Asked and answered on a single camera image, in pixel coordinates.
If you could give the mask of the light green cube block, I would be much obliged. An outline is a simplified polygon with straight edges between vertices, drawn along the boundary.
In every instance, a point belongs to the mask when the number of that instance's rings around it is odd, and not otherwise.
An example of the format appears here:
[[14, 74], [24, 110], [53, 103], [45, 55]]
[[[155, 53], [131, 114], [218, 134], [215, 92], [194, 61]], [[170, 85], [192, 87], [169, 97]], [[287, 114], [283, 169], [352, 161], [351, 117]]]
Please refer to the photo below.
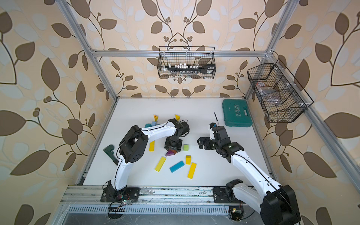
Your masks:
[[187, 145], [187, 144], [183, 145], [183, 150], [188, 151], [189, 150], [189, 145]]

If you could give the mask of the teal rectangular block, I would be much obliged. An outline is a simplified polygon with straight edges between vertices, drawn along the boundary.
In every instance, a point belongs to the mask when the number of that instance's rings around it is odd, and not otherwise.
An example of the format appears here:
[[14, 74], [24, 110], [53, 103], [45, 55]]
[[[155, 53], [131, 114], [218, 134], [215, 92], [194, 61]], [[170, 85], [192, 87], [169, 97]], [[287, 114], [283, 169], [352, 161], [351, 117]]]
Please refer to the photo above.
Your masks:
[[172, 167], [170, 167], [170, 171], [171, 173], [174, 173], [175, 171], [179, 170], [180, 168], [182, 168], [183, 166], [185, 166], [185, 163], [183, 161], [178, 162], [177, 164], [173, 165]]

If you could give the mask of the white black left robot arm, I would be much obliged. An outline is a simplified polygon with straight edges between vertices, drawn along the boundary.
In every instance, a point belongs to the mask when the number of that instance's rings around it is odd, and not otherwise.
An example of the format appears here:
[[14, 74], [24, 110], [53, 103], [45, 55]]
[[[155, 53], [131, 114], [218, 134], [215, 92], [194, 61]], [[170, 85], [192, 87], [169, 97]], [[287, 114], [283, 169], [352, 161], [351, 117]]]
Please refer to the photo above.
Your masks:
[[182, 137], [189, 134], [188, 120], [169, 119], [166, 123], [152, 127], [131, 127], [119, 144], [117, 154], [119, 163], [114, 177], [108, 182], [107, 188], [114, 195], [126, 188], [133, 164], [144, 155], [148, 143], [166, 138], [164, 148], [167, 151], [180, 152]]

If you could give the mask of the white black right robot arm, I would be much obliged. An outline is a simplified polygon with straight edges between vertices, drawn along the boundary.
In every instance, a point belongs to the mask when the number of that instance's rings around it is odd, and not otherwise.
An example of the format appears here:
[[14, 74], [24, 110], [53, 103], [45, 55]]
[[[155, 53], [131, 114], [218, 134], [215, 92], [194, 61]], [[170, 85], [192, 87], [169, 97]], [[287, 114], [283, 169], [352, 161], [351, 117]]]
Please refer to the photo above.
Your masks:
[[229, 201], [245, 202], [260, 214], [265, 225], [295, 225], [301, 221], [294, 190], [267, 175], [240, 144], [231, 141], [225, 127], [211, 123], [210, 136], [200, 137], [197, 142], [200, 149], [216, 151], [250, 182], [250, 186], [239, 179], [227, 183]]

